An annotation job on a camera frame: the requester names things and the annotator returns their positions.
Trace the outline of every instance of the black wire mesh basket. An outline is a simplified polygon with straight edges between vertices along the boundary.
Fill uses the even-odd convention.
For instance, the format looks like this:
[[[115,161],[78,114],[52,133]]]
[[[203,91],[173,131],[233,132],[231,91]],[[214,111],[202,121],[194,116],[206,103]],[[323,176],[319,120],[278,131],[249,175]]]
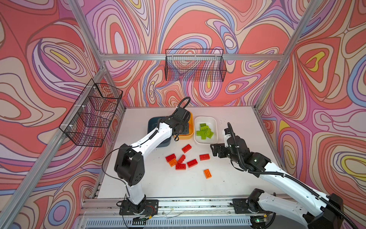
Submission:
[[[165,80],[224,81],[223,49],[166,49]]]
[[[120,89],[94,83],[63,132],[75,145],[101,147],[121,99]]]

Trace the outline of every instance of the navy plastic container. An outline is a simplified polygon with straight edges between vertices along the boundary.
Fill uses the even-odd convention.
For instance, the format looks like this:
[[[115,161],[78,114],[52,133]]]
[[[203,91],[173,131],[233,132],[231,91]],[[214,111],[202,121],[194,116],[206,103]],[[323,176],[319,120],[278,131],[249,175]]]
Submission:
[[[149,120],[149,123],[147,124],[147,133],[150,133],[153,129],[155,129],[155,127],[158,125],[158,120],[159,118],[164,118],[165,116],[161,116],[161,117],[154,117],[151,118]],[[165,139],[162,143],[160,143],[158,147],[166,147],[170,144],[170,140],[172,139],[172,137]]]

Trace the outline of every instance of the white table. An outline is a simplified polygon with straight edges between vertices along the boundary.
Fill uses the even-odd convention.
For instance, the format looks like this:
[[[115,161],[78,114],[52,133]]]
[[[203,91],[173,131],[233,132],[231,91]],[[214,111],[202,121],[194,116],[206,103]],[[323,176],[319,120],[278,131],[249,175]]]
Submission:
[[[150,118],[171,115],[174,108],[128,108],[118,133],[115,148],[123,143],[130,145],[147,134]],[[222,130],[230,122],[236,135],[243,138],[252,152],[260,152],[273,162],[276,159],[262,132],[251,107],[187,107],[193,120],[197,116],[211,116],[216,119],[219,141],[223,143]],[[165,157],[175,153],[177,160],[183,154],[182,148],[190,144],[192,149],[185,156],[184,163],[196,159],[198,165],[186,170],[175,170]],[[107,173],[118,177],[114,171],[118,151],[112,153]],[[209,160],[200,161],[200,154],[210,154]],[[203,171],[209,169],[212,178],[206,179]],[[145,161],[145,175],[141,180],[146,197],[187,197],[187,196],[236,196],[249,195],[254,188],[268,193],[284,193],[272,184],[246,172],[234,169],[228,158],[213,157],[210,145],[198,144],[192,137],[175,142],[172,138],[167,147],[156,148]],[[124,183],[104,176],[98,198],[123,198]]]

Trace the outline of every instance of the lego brick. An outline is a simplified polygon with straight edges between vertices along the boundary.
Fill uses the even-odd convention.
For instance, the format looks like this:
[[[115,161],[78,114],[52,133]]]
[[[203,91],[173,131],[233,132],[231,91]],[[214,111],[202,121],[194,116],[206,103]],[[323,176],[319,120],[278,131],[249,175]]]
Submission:
[[[169,155],[167,157],[165,157],[165,159],[167,160],[167,162],[170,162],[173,159],[176,159],[177,157],[175,156],[175,154]]]
[[[191,145],[190,144],[188,144],[188,145],[186,145],[185,147],[183,147],[183,149],[182,149],[182,151],[184,152],[184,153],[186,153],[188,150],[190,150],[192,147],[191,147]]]
[[[206,170],[204,171],[204,173],[205,173],[206,179],[208,179],[208,178],[211,178],[211,177],[212,177],[212,176],[211,176],[211,173],[210,173],[210,170],[206,169]]]
[[[178,160],[178,164],[182,164],[182,162],[186,159],[186,156],[183,154]]]
[[[201,154],[199,156],[199,159],[200,160],[208,160],[208,159],[210,159],[210,155],[209,154]]]
[[[186,164],[176,164],[175,165],[175,170],[186,170]]]
[[[170,167],[173,167],[173,166],[175,166],[176,164],[178,164],[178,162],[177,162],[177,160],[176,160],[176,159],[173,159],[173,160],[171,160],[171,161],[169,162]]]
[[[197,160],[196,160],[196,159],[191,160],[190,162],[187,162],[188,168],[190,168],[190,167],[192,167],[192,166],[195,166],[195,165],[197,165],[197,164],[198,164],[198,162],[197,162]]]

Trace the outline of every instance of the yellow bin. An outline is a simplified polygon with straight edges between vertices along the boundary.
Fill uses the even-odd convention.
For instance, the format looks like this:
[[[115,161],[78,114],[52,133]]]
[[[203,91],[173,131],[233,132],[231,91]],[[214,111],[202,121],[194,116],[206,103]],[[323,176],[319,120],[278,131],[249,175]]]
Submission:
[[[191,118],[188,121],[189,134],[179,135],[179,140],[187,140],[187,139],[190,139],[191,137],[193,137],[193,134],[194,134],[193,115],[192,115],[192,112],[190,112],[190,113],[191,113]]]

